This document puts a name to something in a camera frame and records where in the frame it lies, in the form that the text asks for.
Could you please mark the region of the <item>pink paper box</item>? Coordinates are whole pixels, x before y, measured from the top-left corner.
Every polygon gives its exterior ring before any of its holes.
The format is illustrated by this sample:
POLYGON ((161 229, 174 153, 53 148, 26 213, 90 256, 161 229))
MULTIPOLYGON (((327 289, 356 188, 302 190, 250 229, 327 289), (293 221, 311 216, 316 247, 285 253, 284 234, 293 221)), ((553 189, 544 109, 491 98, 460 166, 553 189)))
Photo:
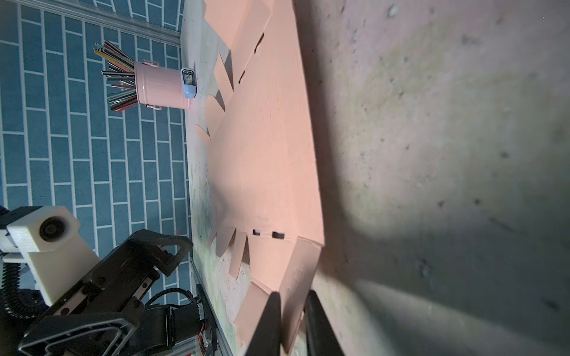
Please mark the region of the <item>pink paper box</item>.
POLYGON ((211 243, 232 248, 231 276, 249 255, 252 280, 234 324, 252 340, 269 296, 281 297, 281 344, 291 353, 324 247, 307 87, 291 1, 208 1, 204 17, 230 48, 206 101, 211 243))

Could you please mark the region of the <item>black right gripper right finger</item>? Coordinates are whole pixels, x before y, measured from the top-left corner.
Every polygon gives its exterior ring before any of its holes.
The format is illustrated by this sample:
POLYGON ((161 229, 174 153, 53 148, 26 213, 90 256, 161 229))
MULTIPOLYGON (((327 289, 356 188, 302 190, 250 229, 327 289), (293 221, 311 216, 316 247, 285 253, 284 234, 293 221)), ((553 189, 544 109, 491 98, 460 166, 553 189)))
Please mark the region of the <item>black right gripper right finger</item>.
POLYGON ((304 314, 307 354, 310 356, 343 356, 344 352, 314 290, 311 290, 307 295, 304 314))

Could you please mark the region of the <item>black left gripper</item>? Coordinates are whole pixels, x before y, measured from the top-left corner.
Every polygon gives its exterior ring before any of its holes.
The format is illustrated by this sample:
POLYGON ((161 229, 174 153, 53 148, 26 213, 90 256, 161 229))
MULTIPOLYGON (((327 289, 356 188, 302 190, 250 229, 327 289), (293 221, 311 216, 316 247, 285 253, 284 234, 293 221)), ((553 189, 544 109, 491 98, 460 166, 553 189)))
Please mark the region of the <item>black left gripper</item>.
POLYGON ((190 253, 188 237, 133 233, 38 317, 18 346, 24 355, 118 355, 134 336, 143 295, 190 253))

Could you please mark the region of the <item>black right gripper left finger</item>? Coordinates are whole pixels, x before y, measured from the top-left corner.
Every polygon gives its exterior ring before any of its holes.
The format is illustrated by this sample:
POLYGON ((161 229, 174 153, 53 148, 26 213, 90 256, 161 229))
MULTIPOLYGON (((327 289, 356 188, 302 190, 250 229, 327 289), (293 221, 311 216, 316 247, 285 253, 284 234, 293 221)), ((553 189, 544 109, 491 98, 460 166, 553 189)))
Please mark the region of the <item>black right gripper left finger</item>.
POLYGON ((281 296, 272 292, 245 356, 279 356, 281 344, 281 296))

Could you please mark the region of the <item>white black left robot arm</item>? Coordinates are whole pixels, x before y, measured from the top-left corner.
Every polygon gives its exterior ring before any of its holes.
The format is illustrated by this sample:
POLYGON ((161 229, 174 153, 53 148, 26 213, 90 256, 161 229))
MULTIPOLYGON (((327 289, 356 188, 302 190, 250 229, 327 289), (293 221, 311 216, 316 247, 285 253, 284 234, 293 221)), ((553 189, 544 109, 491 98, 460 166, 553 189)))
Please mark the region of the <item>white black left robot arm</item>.
POLYGON ((160 275, 171 275, 193 247, 188 237, 146 229, 101 260, 25 332, 24 355, 155 355, 199 332, 195 301, 145 303, 160 275))

